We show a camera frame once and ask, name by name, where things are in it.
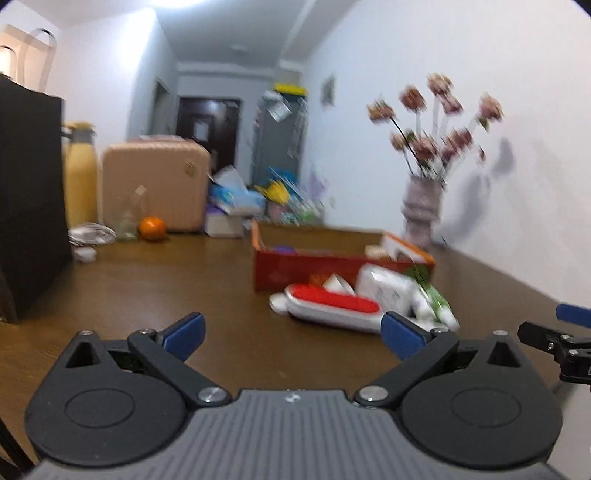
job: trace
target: gray ribbed panel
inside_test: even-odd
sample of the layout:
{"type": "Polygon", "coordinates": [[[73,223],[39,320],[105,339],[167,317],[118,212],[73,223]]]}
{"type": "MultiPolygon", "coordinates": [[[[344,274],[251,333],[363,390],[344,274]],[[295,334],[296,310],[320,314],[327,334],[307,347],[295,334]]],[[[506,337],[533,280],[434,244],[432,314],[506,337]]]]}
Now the gray ribbed panel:
{"type": "Polygon", "coordinates": [[[417,450],[383,410],[355,407],[340,391],[244,391],[197,412],[166,450],[108,471],[44,462],[29,480],[559,480],[545,465],[472,472],[417,450]],[[297,394],[300,400],[286,399],[297,394]]]}

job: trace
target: black circular disc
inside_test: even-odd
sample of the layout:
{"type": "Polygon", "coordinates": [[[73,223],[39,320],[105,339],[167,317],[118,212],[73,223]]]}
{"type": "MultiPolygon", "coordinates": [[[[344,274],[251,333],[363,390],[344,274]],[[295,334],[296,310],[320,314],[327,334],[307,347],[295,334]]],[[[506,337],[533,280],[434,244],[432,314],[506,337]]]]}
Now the black circular disc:
{"type": "Polygon", "coordinates": [[[463,371],[414,387],[402,402],[402,422],[427,453],[490,470],[547,456],[562,413],[543,385],[522,374],[463,371]]]}
{"type": "Polygon", "coordinates": [[[146,458],[175,438],[186,416],[181,395],[147,375],[82,368],[43,391],[27,408],[27,435],[40,457],[77,467],[146,458]]]}

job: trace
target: bouquet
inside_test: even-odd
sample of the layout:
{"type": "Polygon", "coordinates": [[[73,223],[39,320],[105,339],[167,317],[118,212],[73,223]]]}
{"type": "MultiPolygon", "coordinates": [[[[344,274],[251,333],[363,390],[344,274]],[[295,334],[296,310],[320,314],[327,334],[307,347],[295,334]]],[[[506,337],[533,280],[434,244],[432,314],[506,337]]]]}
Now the bouquet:
{"type": "Polygon", "coordinates": [[[474,144],[473,133],[479,125],[488,131],[491,122],[502,120],[503,110],[501,104],[486,93],[481,97],[479,111],[468,127],[454,129],[447,133],[449,118],[463,112],[462,104],[452,94],[453,84],[447,76],[437,73],[429,75],[427,84],[435,97],[431,135],[421,129],[421,113],[427,109],[427,103],[421,92],[413,85],[407,86],[400,94],[400,102],[407,110],[415,112],[417,117],[415,130],[402,130],[394,110],[384,100],[376,100],[372,105],[368,105],[368,114],[369,119],[375,124],[391,121],[396,126],[398,132],[393,132],[390,138],[392,146],[403,153],[413,176],[437,180],[445,184],[453,167],[460,164],[468,155],[476,154],[481,162],[486,161],[484,150],[474,144]],[[440,124],[441,109],[444,115],[440,124]],[[408,152],[417,162],[416,173],[411,167],[408,152]]]}

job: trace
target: red box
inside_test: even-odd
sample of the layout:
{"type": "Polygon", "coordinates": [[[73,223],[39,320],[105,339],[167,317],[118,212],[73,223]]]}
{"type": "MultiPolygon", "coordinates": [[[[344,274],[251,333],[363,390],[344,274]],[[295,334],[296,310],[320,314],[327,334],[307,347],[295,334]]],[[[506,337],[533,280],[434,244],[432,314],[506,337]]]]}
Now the red box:
{"type": "Polygon", "coordinates": [[[423,279],[428,280],[436,264],[428,253],[382,231],[254,222],[252,246],[255,250],[255,291],[279,292],[292,283],[322,285],[333,274],[355,285],[359,270],[367,263],[409,276],[415,276],[418,271],[423,279]],[[371,260],[365,256],[366,246],[384,243],[389,253],[396,247],[414,260],[371,260]]]}

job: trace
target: dark brown door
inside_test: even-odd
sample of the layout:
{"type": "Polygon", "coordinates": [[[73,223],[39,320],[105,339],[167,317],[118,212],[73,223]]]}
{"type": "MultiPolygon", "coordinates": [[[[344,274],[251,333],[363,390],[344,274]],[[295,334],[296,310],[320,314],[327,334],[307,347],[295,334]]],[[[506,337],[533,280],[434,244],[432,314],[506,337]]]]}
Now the dark brown door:
{"type": "Polygon", "coordinates": [[[213,173],[235,164],[241,105],[237,99],[181,98],[177,135],[207,149],[213,173]]]}

